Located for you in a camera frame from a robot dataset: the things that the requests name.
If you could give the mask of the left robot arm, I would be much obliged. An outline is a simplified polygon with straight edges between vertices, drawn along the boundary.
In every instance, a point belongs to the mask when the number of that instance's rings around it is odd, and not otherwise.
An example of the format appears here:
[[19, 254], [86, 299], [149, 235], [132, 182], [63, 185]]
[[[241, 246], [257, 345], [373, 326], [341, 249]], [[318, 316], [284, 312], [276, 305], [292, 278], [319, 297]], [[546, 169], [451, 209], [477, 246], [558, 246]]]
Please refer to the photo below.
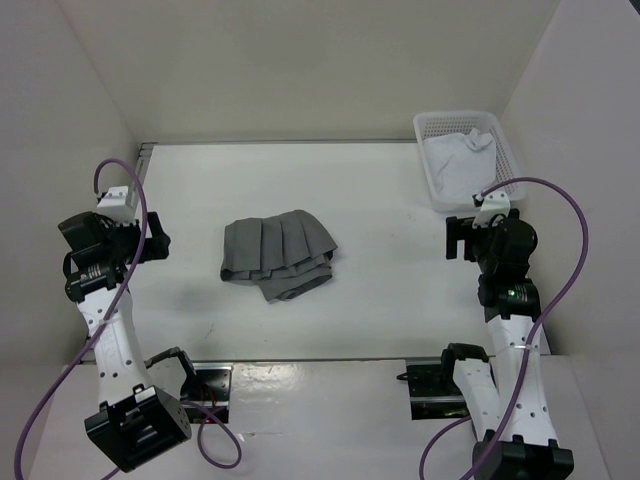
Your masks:
[[65, 293], [87, 324], [99, 373], [99, 410], [85, 419], [85, 430], [123, 472], [190, 439], [180, 400], [199, 386], [198, 373], [181, 364], [167, 370], [163, 383], [153, 380], [137, 340], [125, 276], [136, 258], [167, 258], [170, 243], [157, 214], [149, 213], [148, 221], [146, 239], [139, 223], [119, 224], [95, 212], [59, 225], [71, 248], [63, 261]]

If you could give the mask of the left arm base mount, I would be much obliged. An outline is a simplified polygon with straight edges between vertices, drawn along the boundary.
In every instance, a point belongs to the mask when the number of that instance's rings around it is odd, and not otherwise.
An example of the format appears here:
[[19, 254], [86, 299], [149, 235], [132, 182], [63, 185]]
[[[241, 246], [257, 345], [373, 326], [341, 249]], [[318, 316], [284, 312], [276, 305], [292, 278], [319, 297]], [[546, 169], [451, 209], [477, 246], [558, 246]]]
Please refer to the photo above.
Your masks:
[[227, 424], [233, 367], [225, 363], [195, 363], [195, 378], [187, 379], [180, 390], [181, 399], [213, 411]]

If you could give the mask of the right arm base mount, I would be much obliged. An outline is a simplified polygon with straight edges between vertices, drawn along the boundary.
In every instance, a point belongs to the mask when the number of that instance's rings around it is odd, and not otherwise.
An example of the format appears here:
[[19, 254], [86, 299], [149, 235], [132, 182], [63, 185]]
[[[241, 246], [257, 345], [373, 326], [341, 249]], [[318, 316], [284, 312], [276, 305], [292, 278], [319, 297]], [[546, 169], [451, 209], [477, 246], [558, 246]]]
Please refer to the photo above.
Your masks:
[[459, 419], [469, 414], [460, 390], [443, 377], [439, 360], [407, 362], [396, 376], [408, 387], [411, 419]]

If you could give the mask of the grey pleated skirt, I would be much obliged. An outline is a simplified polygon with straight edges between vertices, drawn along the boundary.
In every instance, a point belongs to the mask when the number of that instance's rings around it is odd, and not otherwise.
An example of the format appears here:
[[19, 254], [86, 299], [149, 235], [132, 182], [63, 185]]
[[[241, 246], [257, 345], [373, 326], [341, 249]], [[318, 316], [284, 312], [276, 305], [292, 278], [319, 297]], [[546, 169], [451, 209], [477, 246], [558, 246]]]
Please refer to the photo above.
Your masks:
[[245, 218], [224, 231], [220, 278], [257, 286], [266, 301], [292, 300], [332, 278], [337, 243], [312, 214]]

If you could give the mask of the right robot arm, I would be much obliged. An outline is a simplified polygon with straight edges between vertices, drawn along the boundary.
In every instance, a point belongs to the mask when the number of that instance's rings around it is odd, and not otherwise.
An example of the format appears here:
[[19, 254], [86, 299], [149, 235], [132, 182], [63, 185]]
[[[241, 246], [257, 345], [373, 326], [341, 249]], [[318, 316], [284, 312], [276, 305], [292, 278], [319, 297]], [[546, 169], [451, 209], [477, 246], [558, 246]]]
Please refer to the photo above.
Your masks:
[[476, 437], [474, 479], [566, 479], [571, 450], [559, 445], [549, 414], [540, 366], [538, 290], [528, 278], [538, 238], [516, 210], [477, 225], [473, 218], [446, 220], [446, 256], [457, 249], [478, 265], [478, 299], [494, 354], [478, 345], [451, 343], [443, 351], [438, 381], [461, 392]]

